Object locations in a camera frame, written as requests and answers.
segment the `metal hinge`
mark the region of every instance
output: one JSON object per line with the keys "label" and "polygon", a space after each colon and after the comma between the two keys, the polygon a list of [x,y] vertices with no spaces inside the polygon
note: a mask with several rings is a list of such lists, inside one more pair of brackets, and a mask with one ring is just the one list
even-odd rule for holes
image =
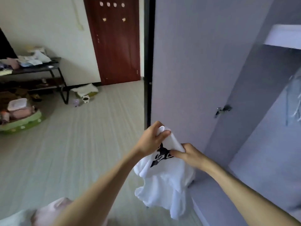
{"label": "metal hinge", "polygon": [[232,109],[232,107],[230,105],[225,105],[224,108],[221,108],[221,107],[217,108],[214,118],[217,118],[219,116],[219,114],[223,114],[223,113],[231,111],[231,109]]}

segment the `white shirt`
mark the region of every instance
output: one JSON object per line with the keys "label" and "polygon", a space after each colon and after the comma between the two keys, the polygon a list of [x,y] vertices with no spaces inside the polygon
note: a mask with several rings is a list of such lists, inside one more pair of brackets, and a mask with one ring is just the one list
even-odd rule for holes
{"label": "white shirt", "polygon": [[[169,130],[161,126],[157,135]],[[185,152],[173,133],[168,136],[153,154],[141,159],[134,167],[137,175],[144,179],[144,186],[135,190],[135,195],[148,207],[161,206],[170,210],[170,216],[182,216],[189,201],[187,187],[195,176],[195,170],[183,160],[173,157],[169,150]]]}

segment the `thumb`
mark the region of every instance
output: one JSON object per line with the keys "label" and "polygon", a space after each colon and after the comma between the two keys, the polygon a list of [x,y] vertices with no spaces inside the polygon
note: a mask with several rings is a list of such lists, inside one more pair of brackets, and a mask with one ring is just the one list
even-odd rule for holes
{"label": "thumb", "polygon": [[169,130],[166,130],[166,131],[160,133],[160,134],[157,136],[158,142],[162,143],[163,140],[165,140],[166,137],[168,137],[170,134],[171,134],[171,131],[169,131]]}
{"label": "thumb", "polygon": [[170,150],[169,152],[172,156],[176,157],[176,158],[179,158],[179,159],[182,159],[183,155],[185,153],[183,152],[180,152],[180,151],[176,151],[176,150]]}

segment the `table leg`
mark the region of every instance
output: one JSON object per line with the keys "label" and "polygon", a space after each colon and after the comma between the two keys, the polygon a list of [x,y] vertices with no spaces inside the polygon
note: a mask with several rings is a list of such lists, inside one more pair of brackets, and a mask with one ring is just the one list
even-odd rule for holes
{"label": "table leg", "polygon": [[[58,68],[58,70],[59,70],[60,76],[61,76],[61,78],[63,80],[63,83],[64,83],[64,85],[66,87],[66,83],[65,83],[64,77],[62,76],[62,72],[61,72],[61,70],[59,68]],[[52,76],[52,78],[53,78],[53,80],[55,82],[55,85],[56,85],[57,89],[60,91],[60,95],[61,95],[64,103],[67,105],[68,102],[69,102],[69,90],[67,90],[67,96],[66,96],[66,99],[65,99],[64,94],[63,94],[63,88],[60,87],[60,85],[57,83],[57,81],[55,79],[55,75],[53,74],[52,70],[49,70],[49,72],[51,73],[51,76]]]}

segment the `floor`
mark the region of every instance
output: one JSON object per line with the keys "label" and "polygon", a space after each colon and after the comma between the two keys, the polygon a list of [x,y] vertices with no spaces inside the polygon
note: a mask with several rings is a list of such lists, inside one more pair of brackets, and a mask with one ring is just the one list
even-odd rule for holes
{"label": "floor", "polygon": [[[57,93],[45,95],[38,104],[45,121],[0,135],[0,219],[60,197],[77,198],[135,144],[144,129],[143,82],[99,90],[77,108]],[[132,171],[109,213],[109,226],[202,225],[194,211],[175,221],[163,208],[146,209],[134,195],[142,185]]]}

